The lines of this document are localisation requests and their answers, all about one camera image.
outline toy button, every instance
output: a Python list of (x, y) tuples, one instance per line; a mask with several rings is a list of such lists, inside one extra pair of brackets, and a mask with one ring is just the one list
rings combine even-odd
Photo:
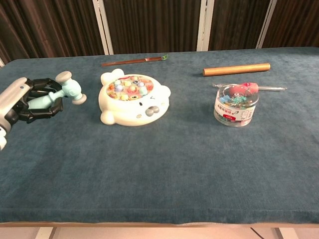
[(129, 96), (128, 95), (122, 95), (121, 96), (121, 100), (122, 101), (127, 101), (129, 99)]
[(145, 79), (145, 78), (141, 78), (140, 81), (144, 82), (144, 83), (149, 83), (151, 82), (149, 79)]
[(146, 114), (147, 116), (151, 117), (151, 116), (154, 114), (154, 110), (148, 108), (148, 109), (145, 111), (145, 114)]
[(136, 87), (135, 86), (130, 86), (129, 88), (128, 88), (128, 92), (129, 93), (134, 93), (136, 91)]
[(113, 90), (113, 89), (114, 89), (114, 85), (113, 85), (113, 84), (110, 84), (109, 87), (108, 87), (108, 89), (109, 89), (109, 90)]
[(116, 98), (117, 97), (117, 95), (116, 95), (116, 93), (114, 93), (114, 92), (111, 92), (111, 93), (109, 93), (109, 97), (111, 97), (111, 98)]
[(125, 86), (130, 86), (132, 83), (130, 81), (124, 81)]
[(122, 85), (117, 85), (117, 86), (115, 87), (115, 91), (116, 91), (116, 92), (122, 91), (123, 89), (124, 89), (124, 88), (123, 88)]
[(153, 85), (147, 84), (146, 87), (147, 87), (148, 91), (151, 91), (153, 89)]
[(120, 80), (116, 80), (115, 82), (114, 82), (114, 85), (120, 85), (121, 84), (121, 81)]
[(132, 100), (136, 100), (136, 99), (138, 99), (139, 97), (138, 96), (131, 96), (130, 97), (130, 100), (132, 101)]
[(148, 90), (145, 86), (140, 87), (139, 91), (140, 91), (141, 95), (147, 95), (147, 93), (148, 93)]
[(157, 106), (154, 106), (153, 111), (154, 111), (154, 113), (158, 113), (158, 112), (160, 112), (160, 109)]

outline brown curtain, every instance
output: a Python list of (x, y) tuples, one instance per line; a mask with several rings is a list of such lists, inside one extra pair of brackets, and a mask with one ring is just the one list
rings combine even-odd
[(115, 54), (196, 51), (200, 0), (104, 0)]
[(279, 0), (263, 47), (319, 46), (319, 0)]
[(215, 0), (208, 50), (255, 48), (269, 0)]
[(91, 0), (1, 0), (0, 58), (103, 55)]

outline table edge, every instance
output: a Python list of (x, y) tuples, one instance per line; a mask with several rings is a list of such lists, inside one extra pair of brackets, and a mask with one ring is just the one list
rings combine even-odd
[(161, 223), (59, 223), (59, 222), (8, 222), (0, 223), (0, 228), (13, 227), (105, 227), (105, 228), (319, 228), (319, 224), (293, 224), (293, 223), (252, 223), (252, 224), (226, 224), (226, 223), (185, 223), (185, 224), (161, 224)]

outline light blue toy hammer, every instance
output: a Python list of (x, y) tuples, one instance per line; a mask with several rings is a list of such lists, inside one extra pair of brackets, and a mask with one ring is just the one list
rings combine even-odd
[(46, 109), (49, 108), (57, 98), (59, 97), (70, 97), (72, 103), (80, 105), (86, 101), (86, 95), (81, 93), (80, 84), (71, 79), (72, 73), (64, 71), (55, 77), (55, 81), (62, 85), (62, 90), (58, 92), (49, 92), (47, 96), (42, 96), (33, 100), (28, 101), (29, 109)]

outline wooden rod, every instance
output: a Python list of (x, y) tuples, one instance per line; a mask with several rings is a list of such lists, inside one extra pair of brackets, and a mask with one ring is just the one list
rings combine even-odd
[(269, 69), (270, 69), (269, 63), (204, 68), (203, 76), (220, 76), (220, 75), (230, 75), (230, 74), (239, 74), (239, 73), (269, 71)]

